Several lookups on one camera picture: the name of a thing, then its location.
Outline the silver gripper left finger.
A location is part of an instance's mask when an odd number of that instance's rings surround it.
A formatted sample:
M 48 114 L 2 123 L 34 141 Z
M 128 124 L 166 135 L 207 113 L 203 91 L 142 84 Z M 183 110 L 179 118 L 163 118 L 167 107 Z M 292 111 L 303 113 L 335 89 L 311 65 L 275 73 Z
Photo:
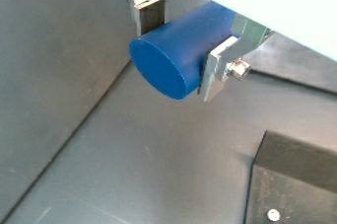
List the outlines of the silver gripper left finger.
M 139 36 L 166 23 L 166 8 L 167 0 L 132 0 Z

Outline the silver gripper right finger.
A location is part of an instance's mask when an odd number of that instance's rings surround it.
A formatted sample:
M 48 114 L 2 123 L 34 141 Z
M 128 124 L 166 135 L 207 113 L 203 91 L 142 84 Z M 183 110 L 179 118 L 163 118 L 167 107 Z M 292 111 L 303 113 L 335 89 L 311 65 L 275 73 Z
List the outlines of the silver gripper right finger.
M 275 34 L 274 30 L 240 14 L 235 16 L 231 31 L 234 34 L 210 51 L 204 62 L 198 91 L 204 102 L 220 93 L 228 78 L 246 78 L 251 64 L 244 56 Z

